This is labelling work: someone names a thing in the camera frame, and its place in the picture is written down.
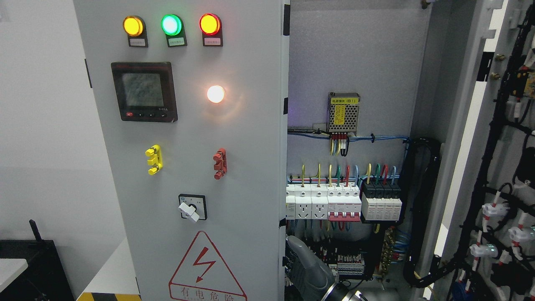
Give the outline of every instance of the yellow black hazard tape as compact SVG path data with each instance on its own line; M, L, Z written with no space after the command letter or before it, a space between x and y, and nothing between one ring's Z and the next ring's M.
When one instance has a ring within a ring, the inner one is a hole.
M141 301L140 295L104 294L100 292L84 292L77 301Z

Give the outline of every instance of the red triangle warning symbol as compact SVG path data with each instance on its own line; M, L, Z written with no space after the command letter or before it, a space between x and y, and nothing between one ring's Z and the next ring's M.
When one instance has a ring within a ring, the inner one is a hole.
M174 272L169 294L183 301L247 301L225 259L204 231L197 232Z

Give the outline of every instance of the black antenna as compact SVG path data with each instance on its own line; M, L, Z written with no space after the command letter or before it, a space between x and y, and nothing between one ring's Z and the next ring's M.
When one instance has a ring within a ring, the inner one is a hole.
M39 234L39 229L37 228L37 223L34 220L30 220L30 227L32 227L32 232L34 233L35 240L40 243L43 241L41 234Z

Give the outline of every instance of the green wire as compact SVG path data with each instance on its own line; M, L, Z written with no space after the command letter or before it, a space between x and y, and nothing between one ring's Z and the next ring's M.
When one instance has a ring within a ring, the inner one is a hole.
M379 185L379 177L381 176L381 164L377 163L375 167L375 184Z
M340 177L342 176L342 168L340 167L340 165L338 165L337 169L336 169L336 175L334 176L335 178L338 179L338 183L337 183L337 187L340 187Z

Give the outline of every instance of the green indicator light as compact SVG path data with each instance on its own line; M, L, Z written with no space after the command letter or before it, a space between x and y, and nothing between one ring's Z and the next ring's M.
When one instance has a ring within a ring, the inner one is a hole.
M162 30L166 35L177 35L182 30L182 21L175 14L166 14L162 19Z

